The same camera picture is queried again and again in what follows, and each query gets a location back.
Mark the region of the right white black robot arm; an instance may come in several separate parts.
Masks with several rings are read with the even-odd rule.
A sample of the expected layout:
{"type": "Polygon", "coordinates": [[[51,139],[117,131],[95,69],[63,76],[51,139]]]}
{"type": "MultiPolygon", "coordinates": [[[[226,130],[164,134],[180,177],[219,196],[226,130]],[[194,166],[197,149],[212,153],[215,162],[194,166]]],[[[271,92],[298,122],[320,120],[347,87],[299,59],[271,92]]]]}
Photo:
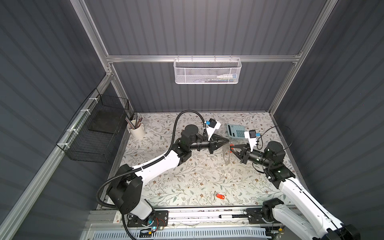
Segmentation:
{"type": "Polygon", "coordinates": [[[264,167],[267,179],[287,196],[304,215],[301,218],[278,198],[263,203],[264,221],[280,222],[302,240],[359,240],[361,234],[353,225],[346,225],[324,208],[283,163],[283,145],[272,141],[263,152],[250,144],[234,145],[231,152],[241,163],[252,162],[264,167]]]}

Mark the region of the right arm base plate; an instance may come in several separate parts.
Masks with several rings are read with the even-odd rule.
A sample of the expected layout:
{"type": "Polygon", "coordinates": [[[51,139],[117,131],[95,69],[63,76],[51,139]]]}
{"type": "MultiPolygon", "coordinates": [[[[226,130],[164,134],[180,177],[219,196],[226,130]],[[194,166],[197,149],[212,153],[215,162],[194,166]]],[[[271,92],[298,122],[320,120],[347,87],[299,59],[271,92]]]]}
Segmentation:
{"type": "Polygon", "coordinates": [[[250,224],[268,224],[270,223],[270,211],[262,208],[247,208],[246,215],[250,224]]]}

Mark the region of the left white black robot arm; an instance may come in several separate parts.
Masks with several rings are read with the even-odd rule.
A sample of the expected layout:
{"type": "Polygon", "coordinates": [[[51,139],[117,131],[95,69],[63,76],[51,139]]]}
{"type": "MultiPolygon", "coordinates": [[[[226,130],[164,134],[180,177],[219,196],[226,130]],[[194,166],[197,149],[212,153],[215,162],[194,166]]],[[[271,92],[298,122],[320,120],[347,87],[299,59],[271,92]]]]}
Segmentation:
{"type": "Polygon", "coordinates": [[[152,224],[156,211],[142,199],[143,186],[164,172],[185,163],[192,156],[193,150],[207,149],[213,154],[215,150],[229,143],[229,139],[215,134],[214,131],[214,128],[208,127],[204,129],[206,136],[203,136],[199,134],[197,126],[188,125],[181,132],[181,137],[171,146],[168,154],[134,167],[121,166],[117,175],[130,171],[133,173],[118,177],[109,184],[107,196],[114,203],[114,207],[122,215],[136,216],[145,226],[152,224]]]}

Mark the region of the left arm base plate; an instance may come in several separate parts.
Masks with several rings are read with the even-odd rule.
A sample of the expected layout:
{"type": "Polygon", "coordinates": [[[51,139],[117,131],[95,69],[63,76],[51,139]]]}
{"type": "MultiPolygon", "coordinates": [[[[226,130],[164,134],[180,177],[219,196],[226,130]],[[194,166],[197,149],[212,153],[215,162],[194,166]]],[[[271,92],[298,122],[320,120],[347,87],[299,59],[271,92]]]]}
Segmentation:
{"type": "Polygon", "coordinates": [[[154,211],[146,219],[141,220],[135,215],[128,215],[127,226],[130,228],[136,227],[166,227],[169,220],[169,211],[154,211]]]}

